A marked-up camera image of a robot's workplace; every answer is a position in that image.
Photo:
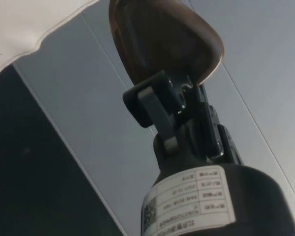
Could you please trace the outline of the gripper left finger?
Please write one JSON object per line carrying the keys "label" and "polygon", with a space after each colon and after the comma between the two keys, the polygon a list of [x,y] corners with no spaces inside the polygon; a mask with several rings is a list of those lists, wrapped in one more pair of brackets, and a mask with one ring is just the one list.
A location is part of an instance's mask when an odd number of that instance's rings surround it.
{"label": "gripper left finger", "polygon": [[128,111],[143,128],[155,126],[167,154],[179,151],[177,130],[183,123],[192,89],[190,76],[177,70],[162,70],[126,91],[122,98]]}

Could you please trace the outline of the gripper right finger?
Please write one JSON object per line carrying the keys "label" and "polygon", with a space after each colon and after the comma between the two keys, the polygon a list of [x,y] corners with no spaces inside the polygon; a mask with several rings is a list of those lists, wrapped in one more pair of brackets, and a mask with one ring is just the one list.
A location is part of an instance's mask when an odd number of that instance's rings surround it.
{"label": "gripper right finger", "polygon": [[209,104],[203,86],[186,89],[186,108],[193,122],[190,136],[197,157],[209,164],[241,164],[240,154],[230,133],[220,123],[214,107]]}

